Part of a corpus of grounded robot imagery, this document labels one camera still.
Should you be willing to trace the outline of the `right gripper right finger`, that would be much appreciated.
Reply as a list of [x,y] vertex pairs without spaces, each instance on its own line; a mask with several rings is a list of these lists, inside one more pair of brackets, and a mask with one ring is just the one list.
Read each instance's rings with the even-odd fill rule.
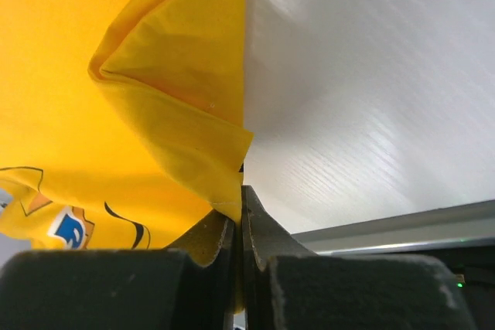
[[249,329],[473,329],[453,274],[434,257],[321,256],[242,189],[244,305]]

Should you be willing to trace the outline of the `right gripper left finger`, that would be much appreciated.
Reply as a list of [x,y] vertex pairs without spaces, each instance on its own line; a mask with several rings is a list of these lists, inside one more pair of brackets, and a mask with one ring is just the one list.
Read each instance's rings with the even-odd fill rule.
[[1,269],[3,329],[229,329],[234,222],[211,212],[158,250],[31,250]]

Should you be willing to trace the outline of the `yellow printed cloth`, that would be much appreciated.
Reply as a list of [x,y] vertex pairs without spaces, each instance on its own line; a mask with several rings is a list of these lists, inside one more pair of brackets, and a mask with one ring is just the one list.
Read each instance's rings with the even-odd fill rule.
[[241,218],[245,0],[1,0],[1,232],[167,247]]

